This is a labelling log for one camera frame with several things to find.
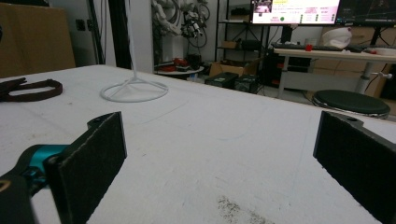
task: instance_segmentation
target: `small cardboard box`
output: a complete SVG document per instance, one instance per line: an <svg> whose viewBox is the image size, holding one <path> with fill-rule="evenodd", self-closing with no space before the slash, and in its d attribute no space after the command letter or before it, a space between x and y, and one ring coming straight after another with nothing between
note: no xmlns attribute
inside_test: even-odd
<svg viewBox="0 0 396 224"><path fill-rule="evenodd" d="M66 13L0 3L0 77L76 67Z"/></svg>
<svg viewBox="0 0 396 224"><path fill-rule="evenodd" d="M221 43L221 47L225 49L235 49L236 48L236 42L235 41L223 41Z"/></svg>
<svg viewBox="0 0 396 224"><path fill-rule="evenodd" d="M249 15L231 15L230 20L242 20L245 22L250 22L250 16Z"/></svg>
<svg viewBox="0 0 396 224"><path fill-rule="evenodd" d="M209 76L213 77L220 73L231 72L236 73L239 76L242 75L256 75L257 67L262 58L255 59L251 62L238 62L232 60L226 60L222 62L214 62L210 66Z"/></svg>

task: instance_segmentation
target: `black stool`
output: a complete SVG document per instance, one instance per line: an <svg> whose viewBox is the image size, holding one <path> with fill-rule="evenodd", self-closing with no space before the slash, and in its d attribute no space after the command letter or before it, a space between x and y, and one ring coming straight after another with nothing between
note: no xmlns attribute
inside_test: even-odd
<svg viewBox="0 0 396 224"><path fill-rule="evenodd" d="M317 91L312 97L312 103L377 119L386 119L390 111L390 107L381 100L352 91Z"/></svg>

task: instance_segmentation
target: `black monitor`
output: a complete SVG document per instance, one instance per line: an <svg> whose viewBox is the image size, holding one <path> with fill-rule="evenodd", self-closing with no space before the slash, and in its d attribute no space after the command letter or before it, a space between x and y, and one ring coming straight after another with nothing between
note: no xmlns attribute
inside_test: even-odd
<svg viewBox="0 0 396 224"><path fill-rule="evenodd" d="M252 23L334 25L340 0L254 0Z"/></svg>
<svg viewBox="0 0 396 224"><path fill-rule="evenodd" d="M341 0L336 24L345 26L394 27L395 0Z"/></svg>

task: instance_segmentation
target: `monitor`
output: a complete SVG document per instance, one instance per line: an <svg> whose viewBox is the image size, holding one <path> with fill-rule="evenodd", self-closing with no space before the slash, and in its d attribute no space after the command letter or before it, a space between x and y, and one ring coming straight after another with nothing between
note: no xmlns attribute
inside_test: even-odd
<svg viewBox="0 0 396 224"><path fill-rule="evenodd" d="M254 0L252 23L334 25L340 0Z"/></svg>
<svg viewBox="0 0 396 224"><path fill-rule="evenodd" d="M396 26L395 0L341 0L336 24L345 26Z"/></svg>

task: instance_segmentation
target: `desk leg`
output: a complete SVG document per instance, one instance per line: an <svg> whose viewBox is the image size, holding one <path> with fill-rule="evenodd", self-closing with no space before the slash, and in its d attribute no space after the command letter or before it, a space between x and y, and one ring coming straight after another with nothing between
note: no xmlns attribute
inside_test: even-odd
<svg viewBox="0 0 396 224"><path fill-rule="evenodd" d="M278 99L282 99L283 90L285 89L285 82L288 76L289 58L290 56L285 56L285 62L283 62L282 75L280 76L279 89L277 91Z"/></svg>
<svg viewBox="0 0 396 224"><path fill-rule="evenodd" d="M366 67L364 68L363 75L361 75L361 79L358 82L358 85L356 86L355 92L364 94L366 91L367 85L370 82L370 75L373 70L373 64L372 63L367 63Z"/></svg>

